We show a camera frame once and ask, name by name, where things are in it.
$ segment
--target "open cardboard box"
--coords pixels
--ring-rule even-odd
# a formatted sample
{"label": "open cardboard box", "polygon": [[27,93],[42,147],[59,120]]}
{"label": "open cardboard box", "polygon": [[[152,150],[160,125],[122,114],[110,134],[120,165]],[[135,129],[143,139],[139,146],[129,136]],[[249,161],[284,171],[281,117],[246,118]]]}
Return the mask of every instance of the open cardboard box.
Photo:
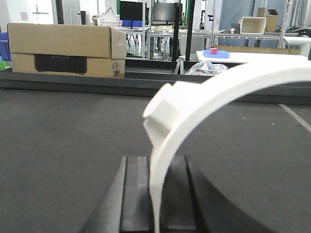
{"label": "open cardboard box", "polygon": [[238,47],[226,45],[216,45],[214,47],[217,48],[218,50],[225,50],[227,52],[272,53],[272,54],[289,54],[289,55],[300,54],[300,49]]}
{"label": "open cardboard box", "polygon": [[269,15],[265,15],[266,12],[266,8],[258,8],[258,13],[257,16],[258,17],[266,17],[267,21],[266,21],[266,31],[273,33],[276,31],[276,27],[277,27],[277,23],[278,23],[278,12],[276,9],[269,9]]}

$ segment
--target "black label on box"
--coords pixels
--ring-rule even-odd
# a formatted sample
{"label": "black label on box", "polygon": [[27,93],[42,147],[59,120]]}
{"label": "black label on box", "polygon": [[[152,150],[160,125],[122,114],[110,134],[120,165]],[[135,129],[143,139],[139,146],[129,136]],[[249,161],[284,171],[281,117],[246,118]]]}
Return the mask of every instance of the black label on box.
{"label": "black label on box", "polygon": [[86,57],[34,54],[37,71],[54,71],[85,74],[87,71]]}

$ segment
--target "white line on floor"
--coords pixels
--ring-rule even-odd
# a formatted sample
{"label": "white line on floor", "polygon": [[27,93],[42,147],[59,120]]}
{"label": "white line on floor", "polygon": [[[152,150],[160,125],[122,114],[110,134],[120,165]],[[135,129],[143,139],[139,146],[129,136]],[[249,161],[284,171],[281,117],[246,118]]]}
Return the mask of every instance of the white line on floor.
{"label": "white line on floor", "polygon": [[299,124],[301,124],[305,129],[311,133],[311,126],[303,119],[301,116],[299,116],[297,113],[295,113],[292,109],[290,109],[285,104],[279,104],[289,115],[291,115]]}

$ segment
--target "blue bin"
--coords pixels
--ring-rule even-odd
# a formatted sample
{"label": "blue bin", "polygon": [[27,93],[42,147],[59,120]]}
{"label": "blue bin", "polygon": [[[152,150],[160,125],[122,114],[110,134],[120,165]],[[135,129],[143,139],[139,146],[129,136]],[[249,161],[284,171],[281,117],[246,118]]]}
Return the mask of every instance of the blue bin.
{"label": "blue bin", "polygon": [[[123,27],[131,27],[131,21],[130,20],[122,20],[122,26]],[[142,21],[133,21],[133,27],[142,27]]]}
{"label": "blue bin", "polygon": [[224,50],[218,50],[217,54],[210,54],[209,50],[203,50],[203,55],[205,57],[212,57],[212,58],[228,58],[230,54]]}
{"label": "blue bin", "polygon": [[4,61],[12,61],[8,47],[8,33],[0,33],[0,56]]}

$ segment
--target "plastic bag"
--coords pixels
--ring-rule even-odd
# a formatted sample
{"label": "plastic bag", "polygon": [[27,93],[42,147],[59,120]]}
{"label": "plastic bag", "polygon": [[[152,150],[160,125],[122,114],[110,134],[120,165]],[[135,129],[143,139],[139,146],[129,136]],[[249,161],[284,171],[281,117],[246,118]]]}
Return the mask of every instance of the plastic bag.
{"label": "plastic bag", "polygon": [[212,64],[209,60],[200,61],[193,65],[185,74],[186,75],[216,75],[227,70],[223,64]]}

